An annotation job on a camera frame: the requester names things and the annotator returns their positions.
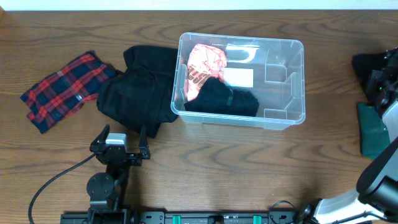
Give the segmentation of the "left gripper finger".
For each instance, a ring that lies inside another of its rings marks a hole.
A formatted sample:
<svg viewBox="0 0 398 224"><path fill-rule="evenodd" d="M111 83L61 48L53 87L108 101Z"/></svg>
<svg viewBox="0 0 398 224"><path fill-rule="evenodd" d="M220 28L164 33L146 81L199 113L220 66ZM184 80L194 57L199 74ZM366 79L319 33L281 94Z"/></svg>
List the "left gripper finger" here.
<svg viewBox="0 0 398 224"><path fill-rule="evenodd" d="M102 132L100 132L100 134L99 134L99 135L97 136L97 138L96 138L96 142L97 142L98 144L105 144L105 143L106 143L106 139L107 139L107 137L108 137L109 130L110 130L110 127L109 127L109 125L107 124L107 125L104 127L104 129L102 130Z"/></svg>
<svg viewBox="0 0 398 224"><path fill-rule="evenodd" d="M149 145L147 142L145 126L141 127L141 133L140 133L140 138L139 138L139 150L140 150L142 159L150 159L151 154L150 154Z"/></svg>

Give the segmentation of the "dark green cloth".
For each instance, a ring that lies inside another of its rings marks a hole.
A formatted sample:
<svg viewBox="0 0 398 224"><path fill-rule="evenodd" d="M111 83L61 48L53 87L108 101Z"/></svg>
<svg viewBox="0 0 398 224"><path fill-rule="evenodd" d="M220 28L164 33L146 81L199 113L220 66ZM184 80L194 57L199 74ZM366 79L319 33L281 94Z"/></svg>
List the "dark green cloth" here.
<svg viewBox="0 0 398 224"><path fill-rule="evenodd" d="M367 103L357 104L361 155L375 159L390 145L388 130L375 108Z"/></svg>

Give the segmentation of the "dark navy garment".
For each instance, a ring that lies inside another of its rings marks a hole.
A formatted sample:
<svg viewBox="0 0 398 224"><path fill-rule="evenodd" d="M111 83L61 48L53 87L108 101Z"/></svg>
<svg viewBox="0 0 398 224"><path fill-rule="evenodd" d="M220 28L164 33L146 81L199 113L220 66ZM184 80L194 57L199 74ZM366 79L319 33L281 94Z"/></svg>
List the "dark navy garment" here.
<svg viewBox="0 0 398 224"><path fill-rule="evenodd" d="M194 100L184 104L186 111L255 117L257 98L250 91L231 89L217 78L209 78Z"/></svg>

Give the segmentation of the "clear plastic storage bin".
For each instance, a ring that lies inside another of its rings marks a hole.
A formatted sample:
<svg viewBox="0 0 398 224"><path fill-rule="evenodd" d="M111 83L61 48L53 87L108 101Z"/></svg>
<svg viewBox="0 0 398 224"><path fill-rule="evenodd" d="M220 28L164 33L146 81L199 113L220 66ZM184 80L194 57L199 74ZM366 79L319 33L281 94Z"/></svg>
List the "clear plastic storage bin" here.
<svg viewBox="0 0 398 224"><path fill-rule="evenodd" d="M259 102L255 117L186 111L187 62L196 44L217 47L227 58L225 68L250 68L254 71L250 91ZM216 123L284 130L305 121L304 45L294 39L270 39L186 32L180 36L171 110L184 122Z"/></svg>

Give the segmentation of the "pink printed shirt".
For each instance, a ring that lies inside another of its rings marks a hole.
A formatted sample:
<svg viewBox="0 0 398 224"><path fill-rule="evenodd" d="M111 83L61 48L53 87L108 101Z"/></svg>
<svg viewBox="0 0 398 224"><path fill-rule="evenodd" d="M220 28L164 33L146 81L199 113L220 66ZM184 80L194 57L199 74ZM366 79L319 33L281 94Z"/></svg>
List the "pink printed shirt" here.
<svg viewBox="0 0 398 224"><path fill-rule="evenodd" d="M227 66L223 50L205 44L196 44L187 62L187 100L194 100L207 79L214 77L224 82L223 68Z"/></svg>

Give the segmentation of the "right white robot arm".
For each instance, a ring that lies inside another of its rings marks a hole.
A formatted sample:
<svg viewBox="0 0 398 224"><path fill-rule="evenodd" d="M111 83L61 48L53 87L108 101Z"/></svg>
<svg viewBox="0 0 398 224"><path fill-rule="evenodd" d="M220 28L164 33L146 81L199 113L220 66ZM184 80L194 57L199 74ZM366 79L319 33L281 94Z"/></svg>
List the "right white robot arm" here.
<svg viewBox="0 0 398 224"><path fill-rule="evenodd" d="M397 49L352 58L368 99L357 104L361 155L372 162L356 187L318 199L295 216L295 223L397 223Z"/></svg>

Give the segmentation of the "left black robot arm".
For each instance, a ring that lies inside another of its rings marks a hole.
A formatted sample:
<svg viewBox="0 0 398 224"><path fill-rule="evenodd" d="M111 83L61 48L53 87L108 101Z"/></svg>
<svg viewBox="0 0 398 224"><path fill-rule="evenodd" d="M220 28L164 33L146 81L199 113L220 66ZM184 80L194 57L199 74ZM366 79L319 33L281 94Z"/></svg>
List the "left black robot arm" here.
<svg viewBox="0 0 398 224"><path fill-rule="evenodd" d="M125 134L110 133L109 130L109 125L106 125L90 145L90 151L106 166L106 171L93 175L86 186L90 210L96 213L117 210L127 188L130 167L141 166L143 160L150 159L144 126L139 136L139 152L136 153L127 152Z"/></svg>

